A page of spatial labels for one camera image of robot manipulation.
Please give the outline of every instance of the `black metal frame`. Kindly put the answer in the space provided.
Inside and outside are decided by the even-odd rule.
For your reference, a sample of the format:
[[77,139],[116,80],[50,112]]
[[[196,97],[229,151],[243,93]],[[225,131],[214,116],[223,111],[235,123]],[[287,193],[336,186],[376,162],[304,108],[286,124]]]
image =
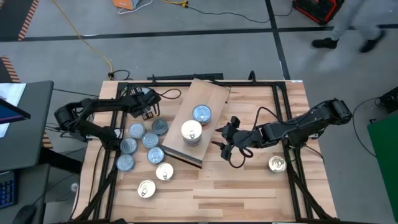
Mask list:
[[[269,86],[269,87],[271,87],[272,92],[273,92],[277,117],[279,119],[282,119],[283,118],[282,117],[282,108],[280,106],[279,94],[278,94],[278,89],[279,89],[282,92],[282,97],[283,97],[283,101],[284,101],[287,119],[292,118],[292,112],[290,110],[289,98],[287,95],[287,89],[286,89],[285,82],[258,82],[256,80],[256,75],[254,74],[253,71],[250,73],[248,81],[229,82],[229,81],[223,81],[223,80],[218,80],[218,81],[212,80],[210,82],[212,82],[216,85],[219,85],[219,86]],[[190,86],[191,82],[157,82],[155,77],[153,77],[152,82],[119,83],[116,97],[117,98],[120,97],[123,90],[125,90],[126,87],[136,86],[136,85],[148,86],[148,87],[158,87],[158,86],[176,87],[176,86]],[[127,116],[127,114],[123,113],[121,127],[120,127],[122,130],[124,130],[124,127],[126,124],[126,116]],[[118,118],[118,113],[114,112],[113,116],[112,116],[112,120],[111,120],[111,126],[113,128],[116,126],[117,118]],[[287,143],[283,143],[283,149],[284,149],[285,159],[287,161],[291,161]],[[120,152],[117,152],[115,155],[115,158],[114,158],[114,163],[116,162],[116,160],[119,156],[120,156]],[[99,186],[101,186],[103,184],[103,182],[106,178],[106,173],[107,173],[108,166],[109,166],[109,158],[110,158],[110,152],[106,151],[103,166],[102,166],[101,176],[100,176],[100,180],[99,180]],[[299,222],[299,221],[302,221],[303,218],[301,216],[299,200],[297,198],[296,184],[299,186],[301,191],[303,189],[306,190],[306,188],[307,188],[307,183],[305,181],[305,175],[304,175],[302,160],[301,160],[299,151],[295,151],[295,162],[297,165],[298,175],[294,171],[293,165],[291,163],[288,163],[287,172],[288,172],[289,187],[290,187],[290,193],[292,196],[292,205],[293,205],[293,209],[294,209],[295,219],[297,222]],[[109,187],[109,195],[108,195],[108,201],[107,201],[107,205],[106,205],[105,220],[110,220],[110,218],[111,218],[115,187],[116,187],[116,179],[111,182],[111,185]],[[313,199],[311,195],[308,198],[307,197],[303,198],[304,203],[305,203],[306,214],[307,214],[306,221],[313,220],[312,206],[314,205],[314,203],[316,204],[315,199]],[[99,219],[100,206],[101,206],[101,201],[99,201],[99,203],[97,204],[97,206],[94,210],[94,216],[93,216],[94,220]]]

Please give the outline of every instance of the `wooden tabletop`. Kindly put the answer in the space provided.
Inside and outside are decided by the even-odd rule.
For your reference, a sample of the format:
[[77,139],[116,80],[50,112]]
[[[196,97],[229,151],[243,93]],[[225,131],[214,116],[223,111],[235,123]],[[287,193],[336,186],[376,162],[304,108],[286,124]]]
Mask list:
[[[117,85],[116,81],[103,82],[99,98],[114,98]],[[308,111],[303,83],[286,82],[286,85],[293,117]],[[169,88],[171,87],[154,89],[163,93]],[[179,87],[179,89],[182,91],[180,98],[176,100],[163,98],[160,102],[160,117],[169,125],[188,87]],[[176,94],[176,92],[169,92],[167,96],[173,97]],[[284,119],[286,119],[281,93],[279,98]],[[251,129],[256,111],[260,106],[268,107],[275,112],[270,87],[232,87],[228,103],[225,104],[218,121],[218,128],[224,126],[235,115],[241,120],[240,129]],[[97,113],[94,122],[100,126],[109,126],[111,116],[112,113]],[[156,118],[143,121],[142,118],[134,119],[128,115],[124,136],[128,136],[128,128],[133,122],[142,122],[147,129],[150,129],[154,119]],[[272,115],[263,112],[257,124],[273,121],[275,118]],[[223,138],[220,133],[214,133],[212,141],[223,142]],[[246,159],[244,167],[240,169],[232,168],[220,157],[220,149],[210,144],[202,169],[170,157],[166,158],[166,162],[174,167],[174,176],[170,181],[161,181],[155,175],[156,166],[147,160],[147,149],[141,141],[138,142],[139,150],[134,154],[137,162],[134,170],[118,173],[111,220],[118,218],[124,218],[127,222],[287,222],[294,220],[287,173],[272,174],[266,166],[272,156],[283,157],[281,144],[265,149],[252,149],[254,157]],[[310,140],[307,144],[319,151],[317,141]],[[88,144],[80,176],[80,198],[74,217],[78,216],[88,204],[94,163],[100,147],[99,140]],[[302,149],[301,155],[309,191],[325,211],[335,217],[335,206],[322,159],[305,148]],[[96,167],[93,196],[98,188],[103,156],[102,150]],[[240,164],[241,161],[242,155],[234,149],[232,163]],[[156,193],[151,198],[140,198],[136,190],[137,185],[146,179],[151,179],[156,183]],[[304,217],[305,207],[302,194],[299,190],[297,192],[301,214]],[[108,193],[105,193],[100,218],[104,217],[107,197]]]

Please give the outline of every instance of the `orange object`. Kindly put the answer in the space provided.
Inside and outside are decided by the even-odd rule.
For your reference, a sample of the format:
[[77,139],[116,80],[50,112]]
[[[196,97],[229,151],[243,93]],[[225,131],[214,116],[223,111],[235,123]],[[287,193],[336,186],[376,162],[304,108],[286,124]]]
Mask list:
[[121,7],[129,10],[133,10],[137,7],[140,0],[112,0],[116,7]]

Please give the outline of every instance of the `gray floor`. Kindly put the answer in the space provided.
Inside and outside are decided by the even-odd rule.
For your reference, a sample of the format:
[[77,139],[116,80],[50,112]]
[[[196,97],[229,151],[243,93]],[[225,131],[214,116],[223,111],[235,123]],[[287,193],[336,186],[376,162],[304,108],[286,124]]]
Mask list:
[[[289,0],[271,0],[275,14],[289,11]],[[390,0],[368,0],[356,19],[392,9]],[[154,0],[152,5],[132,14],[118,15],[111,1],[59,1],[81,34],[121,34],[180,30],[270,28],[234,16],[204,16],[188,9]],[[257,20],[267,20],[263,0],[191,0],[203,11],[233,11]],[[294,11],[289,17],[277,17],[278,27],[317,26]],[[382,24],[398,24],[396,11],[388,12]],[[398,30],[389,35],[373,52],[358,54],[362,38],[348,31],[334,51],[315,50],[310,42],[328,32],[284,32],[280,39],[290,76],[303,80],[311,105],[330,98],[345,100],[352,110],[363,100],[379,96],[397,86]],[[29,27],[28,37],[74,35],[72,28],[49,0],[42,0]],[[272,33],[221,34],[178,37],[98,39],[90,43],[112,60],[115,69],[128,69],[134,79],[152,74],[180,75],[223,72],[226,79],[246,79],[251,70],[258,79],[283,79]],[[7,55],[23,82],[53,80],[56,88],[97,95],[106,79],[108,65],[79,40],[0,43],[0,54]],[[54,92],[48,121],[53,112],[83,96]],[[358,110],[356,124],[365,145],[371,148],[366,125],[369,119],[385,114],[372,102]],[[58,152],[84,146],[73,139],[49,136]],[[333,200],[339,218],[347,221],[395,223],[377,160],[357,142],[350,124],[329,127],[320,139]],[[84,151],[70,155],[82,159]],[[66,174],[53,169],[49,185]],[[66,180],[47,194],[44,223],[65,220],[72,209],[74,193],[69,186],[78,177]]]

